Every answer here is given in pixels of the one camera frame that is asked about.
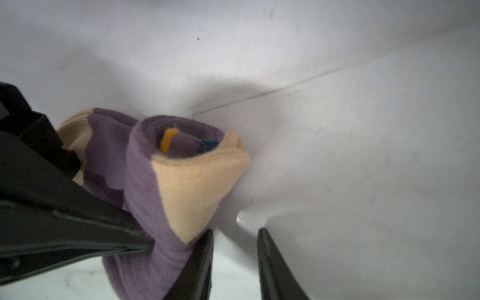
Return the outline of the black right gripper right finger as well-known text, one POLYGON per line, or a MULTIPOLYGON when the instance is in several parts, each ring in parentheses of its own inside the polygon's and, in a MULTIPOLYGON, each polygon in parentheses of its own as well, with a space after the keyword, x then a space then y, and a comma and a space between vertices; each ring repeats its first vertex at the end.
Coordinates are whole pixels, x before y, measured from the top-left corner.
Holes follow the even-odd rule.
POLYGON ((265 227, 258 231, 257 254, 263 300, 309 300, 265 227))

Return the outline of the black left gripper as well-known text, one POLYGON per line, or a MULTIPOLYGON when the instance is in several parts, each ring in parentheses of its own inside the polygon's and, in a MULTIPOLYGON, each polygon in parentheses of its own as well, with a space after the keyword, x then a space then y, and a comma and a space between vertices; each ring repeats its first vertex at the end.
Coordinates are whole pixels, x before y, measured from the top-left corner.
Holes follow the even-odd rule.
POLYGON ((14 85, 1 84, 1 284, 96 256, 149 251, 127 212, 77 185, 78 155, 14 85))

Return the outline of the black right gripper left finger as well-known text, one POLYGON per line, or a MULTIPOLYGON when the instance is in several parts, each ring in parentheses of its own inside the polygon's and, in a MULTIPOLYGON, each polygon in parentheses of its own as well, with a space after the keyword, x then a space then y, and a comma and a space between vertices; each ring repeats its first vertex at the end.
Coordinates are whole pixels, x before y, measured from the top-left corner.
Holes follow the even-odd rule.
POLYGON ((186 266, 163 300, 209 300, 213 267, 213 231, 197 241, 186 266))

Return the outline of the purple sock with beige toe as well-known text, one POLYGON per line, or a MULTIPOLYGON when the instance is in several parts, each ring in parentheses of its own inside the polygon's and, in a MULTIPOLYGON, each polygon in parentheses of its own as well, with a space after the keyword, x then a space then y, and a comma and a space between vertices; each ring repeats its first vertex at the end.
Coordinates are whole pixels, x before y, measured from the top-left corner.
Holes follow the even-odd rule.
POLYGON ((161 300, 178 280, 220 202, 250 166, 237 131, 176 116, 134 119, 89 109, 57 130, 77 154, 74 182, 130 213, 153 241, 146 252, 106 256, 122 300, 161 300))

